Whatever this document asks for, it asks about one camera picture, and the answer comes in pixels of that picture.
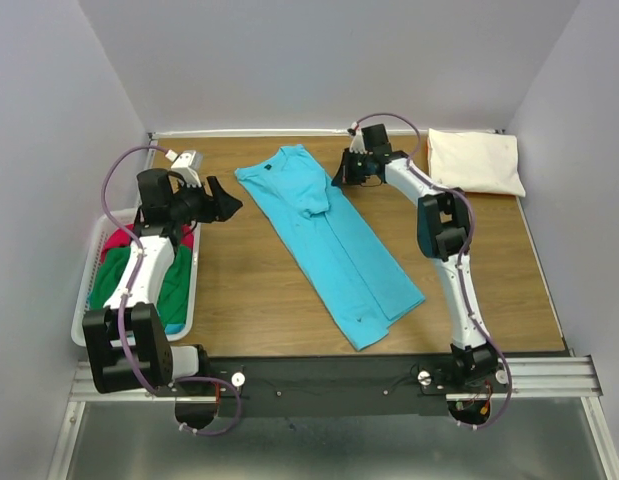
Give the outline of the cyan polo t shirt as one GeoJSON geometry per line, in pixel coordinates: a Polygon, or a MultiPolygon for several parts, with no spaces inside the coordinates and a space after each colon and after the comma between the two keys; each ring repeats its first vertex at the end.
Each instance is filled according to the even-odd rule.
{"type": "Polygon", "coordinates": [[[361,351],[421,305],[409,278],[325,169],[302,145],[235,171],[339,330],[361,351]]]}

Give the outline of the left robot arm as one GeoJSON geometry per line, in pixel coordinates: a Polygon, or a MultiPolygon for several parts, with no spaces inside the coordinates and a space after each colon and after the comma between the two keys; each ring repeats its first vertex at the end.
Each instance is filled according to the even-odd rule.
{"type": "Polygon", "coordinates": [[[224,222],[242,202],[214,176],[187,184],[181,173],[149,169],[138,174],[141,204],[131,231],[127,266],[103,307],[82,321],[95,387],[100,393],[140,387],[155,392],[173,382],[190,395],[211,380],[200,346],[169,344],[157,310],[160,290],[185,225],[224,222]]]}

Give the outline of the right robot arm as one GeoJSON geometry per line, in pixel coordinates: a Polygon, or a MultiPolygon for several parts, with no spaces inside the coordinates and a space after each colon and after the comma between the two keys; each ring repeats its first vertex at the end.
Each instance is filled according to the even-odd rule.
{"type": "Polygon", "coordinates": [[[348,128],[350,145],[332,179],[334,186],[362,185],[371,176],[390,185],[417,209],[416,240],[440,279],[452,322],[449,379],[469,392],[493,375],[512,387],[509,364],[483,321],[473,286],[470,246],[475,214],[462,190],[435,183],[412,156],[395,150],[382,124],[348,128]]]}

